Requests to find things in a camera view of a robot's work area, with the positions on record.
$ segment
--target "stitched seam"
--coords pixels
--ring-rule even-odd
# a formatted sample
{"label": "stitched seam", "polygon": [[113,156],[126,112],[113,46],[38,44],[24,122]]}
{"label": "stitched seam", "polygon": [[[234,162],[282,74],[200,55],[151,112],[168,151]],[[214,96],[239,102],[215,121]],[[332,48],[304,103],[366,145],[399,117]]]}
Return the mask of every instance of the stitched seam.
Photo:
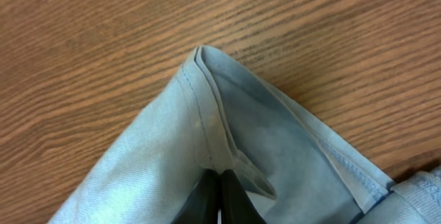
{"label": "stitched seam", "polygon": [[[184,93],[184,87],[182,86],[181,80],[180,80],[179,78],[176,78],[176,81],[178,81],[179,88],[181,89],[182,96],[183,96],[183,98],[184,98],[184,102],[185,102],[185,107],[187,108],[187,113],[190,113],[190,110],[189,110],[190,108],[189,108],[189,105],[188,105],[187,97],[185,96],[185,93]],[[192,118],[191,118],[190,114],[187,114],[187,119],[188,119],[188,123],[190,123],[190,126],[191,126]],[[194,134],[193,128],[191,128],[191,133],[192,133],[192,139],[193,139],[193,141],[196,140],[196,139],[194,138],[196,135]]]}
{"label": "stitched seam", "polygon": [[345,157],[341,156],[337,151],[335,151],[329,144],[318,139],[320,143],[331,152],[332,156],[336,158],[341,165],[343,165],[347,170],[349,170],[352,174],[354,174],[357,180],[372,193],[372,197],[375,201],[379,201],[384,197],[384,194],[381,192],[380,188],[372,181],[367,178],[355,165],[353,165],[350,161],[348,161]]}
{"label": "stitched seam", "polygon": [[196,95],[196,93],[195,93],[195,91],[193,89],[192,84],[190,83],[190,80],[188,79],[188,77],[187,77],[187,75],[185,73],[184,65],[181,67],[181,71],[182,71],[182,73],[183,73],[183,75],[185,77],[185,80],[187,80],[188,85],[190,86],[190,89],[193,92],[194,98],[196,99],[196,105],[198,106],[198,115],[199,115],[199,119],[201,120],[202,130],[203,130],[203,134],[204,134],[204,138],[205,138],[205,145],[207,146],[207,151],[208,151],[208,154],[209,154],[209,161],[212,164],[212,168],[214,168],[214,164],[213,164],[213,160],[212,160],[212,153],[210,152],[209,147],[208,147],[207,132],[205,131],[204,121],[202,120],[202,114],[201,114],[201,107],[199,105],[199,99],[198,99],[198,97],[197,97],[197,95]]}

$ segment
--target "wooden surface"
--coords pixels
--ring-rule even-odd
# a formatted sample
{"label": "wooden surface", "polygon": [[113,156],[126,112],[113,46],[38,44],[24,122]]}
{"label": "wooden surface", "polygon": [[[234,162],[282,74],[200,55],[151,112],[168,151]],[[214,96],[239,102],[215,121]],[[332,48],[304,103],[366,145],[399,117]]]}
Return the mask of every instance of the wooden surface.
{"label": "wooden surface", "polygon": [[193,47],[394,179],[441,163],[441,0],[0,0],[0,223],[44,223]]}

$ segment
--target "light blue fabric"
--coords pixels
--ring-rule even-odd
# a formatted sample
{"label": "light blue fabric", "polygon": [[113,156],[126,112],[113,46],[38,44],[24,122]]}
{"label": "light blue fabric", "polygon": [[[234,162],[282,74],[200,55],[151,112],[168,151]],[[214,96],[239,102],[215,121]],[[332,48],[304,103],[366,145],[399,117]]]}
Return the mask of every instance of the light blue fabric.
{"label": "light blue fabric", "polygon": [[395,185],[209,46],[190,54],[50,223],[169,223],[205,168],[233,169],[268,223],[441,223],[441,169]]}

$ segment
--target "fabric fold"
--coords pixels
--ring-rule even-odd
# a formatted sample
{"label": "fabric fold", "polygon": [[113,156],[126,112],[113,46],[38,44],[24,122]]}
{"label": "fabric fold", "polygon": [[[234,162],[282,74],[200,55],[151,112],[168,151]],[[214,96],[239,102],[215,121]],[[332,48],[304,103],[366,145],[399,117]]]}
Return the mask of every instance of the fabric fold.
{"label": "fabric fold", "polygon": [[[204,169],[235,171],[268,223],[374,223],[390,204],[422,208],[412,216],[438,223],[435,188],[412,180],[439,189],[441,173],[419,174],[390,195],[395,183],[331,128],[205,45],[50,223],[169,223]],[[412,194],[427,196],[426,205]]]}

